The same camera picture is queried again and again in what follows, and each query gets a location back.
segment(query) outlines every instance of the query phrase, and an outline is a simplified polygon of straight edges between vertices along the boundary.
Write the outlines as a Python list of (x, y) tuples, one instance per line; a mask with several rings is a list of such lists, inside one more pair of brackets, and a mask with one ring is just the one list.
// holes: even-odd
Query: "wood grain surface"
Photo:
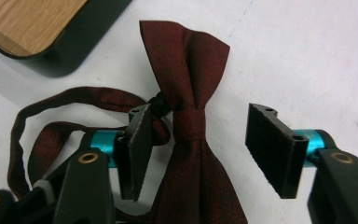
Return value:
[(0, 0), (0, 49), (26, 57), (42, 52), (87, 0)]

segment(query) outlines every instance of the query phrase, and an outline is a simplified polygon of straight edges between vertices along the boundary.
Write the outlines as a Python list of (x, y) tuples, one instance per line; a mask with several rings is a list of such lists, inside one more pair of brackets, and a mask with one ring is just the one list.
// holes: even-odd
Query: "white table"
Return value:
[[(244, 144), (248, 104), (271, 106), (292, 129), (324, 129), (338, 147), (358, 156), (358, 1), (133, 1), (69, 76), (44, 77), (0, 54), (0, 189), (8, 189), (10, 130), (25, 106), (77, 86), (122, 89), (145, 99), (159, 91), (139, 20), (177, 21), (231, 46), (223, 79), (206, 107), (207, 141), (250, 223), (310, 223), (307, 200), (315, 169), (303, 170), (295, 200), (281, 200)], [(83, 105), (45, 112), (28, 120), (21, 139), (25, 159), (41, 128), (53, 120), (116, 127), (127, 116)], [(64, 154), (76, 149), (81, 135), (71, 136)], [(173, 141), (154, 149), (140, 202), (116, 196), (118, 207), (133, 214), (148, 210), (172, 147)], [(117, 174), (111, 176), (118, 195)]]

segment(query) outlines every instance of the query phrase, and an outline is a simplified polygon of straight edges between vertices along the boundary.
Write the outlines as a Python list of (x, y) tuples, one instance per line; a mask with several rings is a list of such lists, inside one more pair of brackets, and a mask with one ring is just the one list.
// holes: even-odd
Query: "maroon fabric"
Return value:
[(205, 141), (205, 105), (229, 46), (168, 21), (141, 21), (147, 56), (173, 111), (176, 145), (149, 223), (247, 223), (236, 192)]
[[(7, 174), (7, 183), (19, 199), (30, 191), (25, 179), (22, 160), (23, 149), (20, 144), (26, 119), (46, 109), (72, 103), (94, 105), (101, 109), (117, 112), (128, 112), (136, 106), (144, 105), (145, 101), (126, 91), (109, 88), (79, 87), (64, 91), (44, 101), (23, 108), (16, 117), (11, 132), (10, 161)], [(155, 145), (165, 144), (169, 141), (170, 134), (164, 122), (160, 119), (155, 119), (153, 127)], [(28, 172), (32, 184), (42, 178), (43, 174), (61, 152), (71, 132), (86, 132), (96, 129), (107, 128), (89, 128), (70, 122), (54, 122), (46, 126), (36, 139), (29, 159)]]

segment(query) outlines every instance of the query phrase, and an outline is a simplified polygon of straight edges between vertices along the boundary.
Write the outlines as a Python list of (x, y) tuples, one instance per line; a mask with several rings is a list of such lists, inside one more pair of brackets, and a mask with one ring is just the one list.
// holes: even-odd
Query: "white surface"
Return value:
[[(10, 130), (23, 107), (84, 85), (145, 99), (158, 92), (139, 20), (177, 21), (231, 46), (226, 72), (207, 104), (207, 140), (250, 223), (310, 223), (314, 169), (303, 171), (297, 199), (279, 199), (244, 145), (248, 104), (275, 108), (293, 129), (324, 129), (341, 149), (358, 156), (358, 1), (133, 1), (70, 76), (43, 77), (0, 55), (0, 189), (7, 189)], [(125, 115), (79, 105), (43, 113), (28, 120), (21, 139), (25, 159), (43, 125), (62, 119), (113, 127), (127, 122)], [(76, 148), (80, 137), (74, 134), (68, 147)], [(119, 207), (136, 214), (148, 209), (172, 146), (155, 148), (141, 201), (118, 200)]]

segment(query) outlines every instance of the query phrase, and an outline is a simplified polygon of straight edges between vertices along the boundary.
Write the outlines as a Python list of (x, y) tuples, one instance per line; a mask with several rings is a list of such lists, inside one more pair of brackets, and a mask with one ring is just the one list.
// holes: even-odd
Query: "wooden lid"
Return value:
[(0, 0), (0, 49), (26, 57), (47, 49), (87, 0)]

